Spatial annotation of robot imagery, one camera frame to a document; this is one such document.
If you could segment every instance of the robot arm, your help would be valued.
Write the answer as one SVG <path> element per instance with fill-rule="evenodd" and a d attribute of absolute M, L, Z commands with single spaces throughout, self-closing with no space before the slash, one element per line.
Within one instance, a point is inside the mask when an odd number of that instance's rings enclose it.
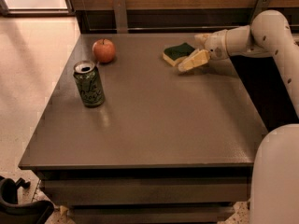
<path fill-rule="evenodd" d="M 260 13 L 252 25 L 218 31 L 212 35 L 196 35 L 210 59 L 223 60 L 242 55 L 252 58 L 272 56 L 299 116 L 299 47 L 293 40 L 288 21 L 279 12 Z"/>

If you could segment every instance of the floor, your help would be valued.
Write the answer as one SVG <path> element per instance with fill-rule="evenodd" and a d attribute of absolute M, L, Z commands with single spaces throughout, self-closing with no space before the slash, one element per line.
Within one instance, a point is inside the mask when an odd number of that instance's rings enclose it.
<path fill-rule="evenodd" d="M 0 17 L 0 175 L 32 182 L 19 190 L 20 203 L 47 199 L 36 176 L 18 163 L 78 37 L 73 17 Z M 74 222 L 57 206 L 47 223 Z M 237 203 L 235 214 L 220 223 L 249 223 L 247 204 Z"/>

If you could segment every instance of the apple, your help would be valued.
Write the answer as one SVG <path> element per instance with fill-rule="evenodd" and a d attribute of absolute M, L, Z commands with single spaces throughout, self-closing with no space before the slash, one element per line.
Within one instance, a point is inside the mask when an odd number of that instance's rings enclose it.
<path fill-rule="evenodd" d="M 93 56 L 100 63 L 110 63 L 115 57 L 115 46 L 108 39 L 99 39 L 93 43 Z"/>

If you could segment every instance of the sponge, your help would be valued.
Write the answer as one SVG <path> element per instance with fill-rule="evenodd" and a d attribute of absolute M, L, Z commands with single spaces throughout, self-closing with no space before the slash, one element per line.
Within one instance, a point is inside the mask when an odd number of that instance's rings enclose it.
<path fill-rule="evenodd" d="M 206 49 L 196 49 L 188 58 L 178 65 L 180 72 L 187 72 L 195 67 L 208 63 L 211 59 Z"/>
<path fill-rule="evenodd" d="M 176 66 L 194 52 L 194 48 L 188 43 L 183 43 L 179 46 L 170 47 L 164 50 L 163 59 L 170 63 L 172 66 Z"/>

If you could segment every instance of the green soda can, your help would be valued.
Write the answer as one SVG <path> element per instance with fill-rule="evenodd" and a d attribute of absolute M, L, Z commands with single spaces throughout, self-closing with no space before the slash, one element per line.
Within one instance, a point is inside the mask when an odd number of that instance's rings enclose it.
<path fill-rule="evenodd" d="M 74 78 L 85 106 L 95 107 L 105 101 L 99 71 L 92 61 L 76 63 L 74 66 Z"/>

